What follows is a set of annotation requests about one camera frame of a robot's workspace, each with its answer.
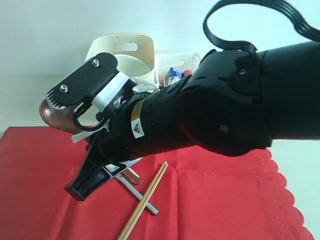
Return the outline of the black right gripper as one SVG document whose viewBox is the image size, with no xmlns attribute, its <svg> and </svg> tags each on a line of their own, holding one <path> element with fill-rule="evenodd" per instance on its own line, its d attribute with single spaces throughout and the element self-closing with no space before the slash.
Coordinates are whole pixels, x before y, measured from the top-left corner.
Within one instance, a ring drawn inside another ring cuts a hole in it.
<svg viewBox="0 0 320 240">
<path fill-rule="evenodd" d="M 120 164 L 160 153 L 160 138 L 152 131 L 155 122 L 149 113 L 157 92 L 122 93 L 96 115 L 110 122 L 90 138 L 90 144 L 76 177 L 64 189 L 77 201 L 85 201 L 100 186 L 115 177 L 107 164 Z"/>
</svg>

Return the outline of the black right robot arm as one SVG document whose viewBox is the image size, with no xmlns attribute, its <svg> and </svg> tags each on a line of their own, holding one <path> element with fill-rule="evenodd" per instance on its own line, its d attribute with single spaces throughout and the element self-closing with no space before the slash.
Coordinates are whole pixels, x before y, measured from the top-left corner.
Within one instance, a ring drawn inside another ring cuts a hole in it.
<svg viewBox="0 0 320 240">
<path fill-rule="evenodd" d="M 237 157 L 273 140 L 320 138 L 320 44 L 258 52 L 211 50 L 193 75 L 155 93 L 120 95 L 102 115 L 107 130 L 89 140 L 65 190 L 76 200 L 136 159 L 198 145 Z"/>
</svg>

